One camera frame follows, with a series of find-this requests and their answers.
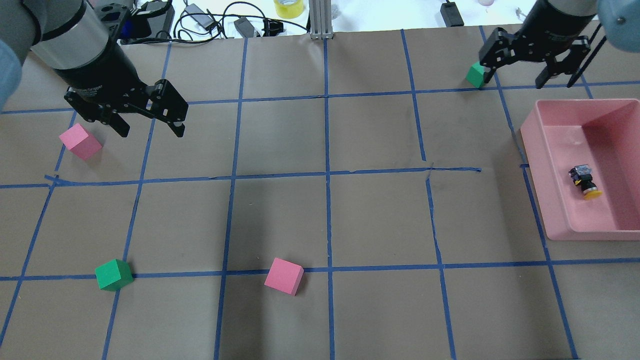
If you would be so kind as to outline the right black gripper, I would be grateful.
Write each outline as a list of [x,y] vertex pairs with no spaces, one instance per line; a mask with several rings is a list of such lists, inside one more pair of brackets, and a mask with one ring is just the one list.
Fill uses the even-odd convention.
[[545,63],[535,78],[535,88],[542,89],[558,75],[570,75],[574,79],[591,50],[585,35],[575,38],[551,35],[526,35],[521,31],[510,34],[496,27],[478,51],[478,62],[485,68],[483,84],[493,78],[499,68],[516,62]]

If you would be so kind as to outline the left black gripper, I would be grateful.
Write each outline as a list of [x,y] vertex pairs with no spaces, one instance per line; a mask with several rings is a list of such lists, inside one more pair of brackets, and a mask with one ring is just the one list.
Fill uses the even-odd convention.
[[87,123],[102,123],[122,138],[128,137],[131,126],[120,113],[138,113],[149,119],[155,118],[168,125],[176,137],[185,136],[189,105],[167,79],[157,80],[152,85],[139,82],[133,87],[114,91],[104,86],[85,92],[68,88],[64,100]]

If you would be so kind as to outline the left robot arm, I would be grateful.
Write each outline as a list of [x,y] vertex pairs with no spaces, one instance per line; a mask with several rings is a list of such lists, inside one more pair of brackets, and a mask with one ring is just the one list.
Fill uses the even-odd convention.
[[99,122],[125,138],[130,125],[121,114],[137,113],[185,134],[188,103],[167,79],[140,79],[119,40],[152,34],[149,19],[167,13],[171,1],[148,10],[89,0],[3,0],[1,2],[1,105],[21,82],[23,64],[34,53],[67,84],[66,102],[87,122]]

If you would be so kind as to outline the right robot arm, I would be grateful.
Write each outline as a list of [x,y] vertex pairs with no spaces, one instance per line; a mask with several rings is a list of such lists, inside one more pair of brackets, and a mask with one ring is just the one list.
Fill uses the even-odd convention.
[[497,27],[487,37],[478,51],[480,85],[503,66],[530,62],[545,64],[535,78],[537,89],[558,75],[568,75],[571,88],[605,43],[639,52],[637,0],[537,0],[517,32]]

